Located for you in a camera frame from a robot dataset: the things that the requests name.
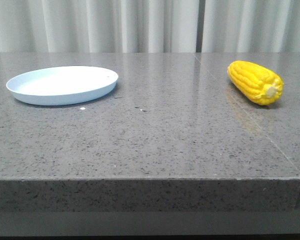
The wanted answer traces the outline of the yellow plastic corn cob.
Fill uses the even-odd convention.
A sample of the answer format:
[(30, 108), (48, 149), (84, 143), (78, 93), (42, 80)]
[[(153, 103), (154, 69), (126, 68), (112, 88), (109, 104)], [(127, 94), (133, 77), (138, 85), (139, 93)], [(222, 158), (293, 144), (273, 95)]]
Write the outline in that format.
[(235, 87), (257, 105), (268, 106), (282, 96), (283, 80), (264, 66), (236, 60), (227, 67), (227, 74)]

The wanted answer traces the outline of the light blue round plate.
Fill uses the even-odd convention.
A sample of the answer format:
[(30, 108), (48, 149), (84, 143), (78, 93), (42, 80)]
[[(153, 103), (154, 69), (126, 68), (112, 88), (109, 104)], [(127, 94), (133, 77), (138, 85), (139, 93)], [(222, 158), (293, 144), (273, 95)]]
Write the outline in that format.
[(92, 101), (110, 93), (119, 75), (96, 66), (59, 66), (11, 78), (6, 88), (17, 100), (39, 106), (63, 106)]

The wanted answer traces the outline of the white pleated curtain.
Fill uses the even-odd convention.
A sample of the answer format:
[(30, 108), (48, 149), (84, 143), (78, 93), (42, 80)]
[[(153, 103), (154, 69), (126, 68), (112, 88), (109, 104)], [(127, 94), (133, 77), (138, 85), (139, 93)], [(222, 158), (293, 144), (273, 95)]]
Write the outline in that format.
[(300, 52), (300, 0), (0, 0), (4, 52)]

